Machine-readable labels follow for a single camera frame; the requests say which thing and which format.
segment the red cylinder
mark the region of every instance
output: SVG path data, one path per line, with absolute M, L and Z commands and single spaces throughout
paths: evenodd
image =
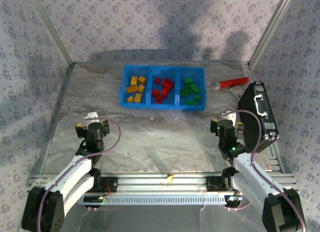
M 228 88 L 228 87 L 234 87 L 234 86 L 241 86 L 249 83 L 248 77 L 242 77 L 242 78 L 235 78 L 225 81 L 220 81 L 221 88 Z

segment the black briefcase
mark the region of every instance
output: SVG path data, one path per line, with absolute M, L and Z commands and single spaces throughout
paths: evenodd
M 244 124 L 243 136 L 246 146 L 252 151 L 259 140 L 257 152 L 279 139 L 277 124 L 272 113 L 264 83 L 255 81 L 249 84 L 243 96 L 238 102 L 239 110 L 247 110 L 254 113 L 261 123 L 261 138 L 256 119 L 248 113 L 240 112 L 241 121 Z

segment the table surface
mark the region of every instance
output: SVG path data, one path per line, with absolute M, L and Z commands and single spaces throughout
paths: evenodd
M 122 131 L 117 147 L 103 155 L 95 166 L 103 173 L 211 172 L 228 167 L 218 149 L 218 137 L 210 133 L 210 120 L 221 119 L 222 113 L 235 110 L 238 99 L 229 89 L 212 90 L 211 83 L 245 76 L 241 65 L 168 65 L 205 68 L 207 100 L 204 111 L 123 108 L 119 89 L 124 64 L 76 64 L 43 173 L 58 174 L 71 161 L 81 142 L 75 125 L 83 123 L 84 116 L 90 112 L 118 122 Z M 111 147 L 118 135 L 117 127 L 110 123 L 110 134 L 103 140 L 105 147 Z M 271 168 L 264 152 L 255 159 L 262 168 Z

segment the yellow block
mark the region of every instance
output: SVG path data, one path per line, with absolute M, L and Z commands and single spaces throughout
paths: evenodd
M 132 103 L 132 102 L 135 101 L 135 99 L 134 99 L 132 96 L 130 96 L 130 97 L 127 99 L 127 101 L 128 101 L 129 103 Z
M 132 76 L 131 77 L 131 85 L 136 86 L 138 84 L 138 77 L 137 76 Z
M 138 92 L 138 85 L 134 85 L 134 86 L 130 86 L 130 87 L 127 87 L 126 88 L 126 91 L 129 93 L 129 94 L 132 94 L 132 93 L 135 93 L 135 92 Z
M 134 98 L 134 102 L 135 103 L 140 103 L 141 102 L 141 97 L 142 97 L 141 93 L 136 93 L 135 94 L 135 98 Z
M 143 93 L 143 92 L 145 92 L 146 87 L 144 87 L 142 84 L 140 84 L 138 90 L 140 93 Z
M 140 84 L 145 85 L 145 84 L 147 83 L 147 78 L 146 78 L 146 77 L 143 77 L 143 76 L 140 76 L 140 77 L 138 78 L 138 81 L 139 81 Z

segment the briefcase handle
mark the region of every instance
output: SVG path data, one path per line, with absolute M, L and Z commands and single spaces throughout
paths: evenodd
M 261 117 L 268 117 L 268 113 L 266 111 L 264 111 L 263 113 L 260 113 L 259 112 L 259 106 L 258 106 L 258 101 L 257 99 L 260 99 L 260 100 L 264 100 L 264 97 L 262 94 L 258 94 L 256 95 L 253 100 L 254 100 L 254 103 L 255 103 L 255 108 L 256 108 L 256 113 L 258 116 L 261 116 Z

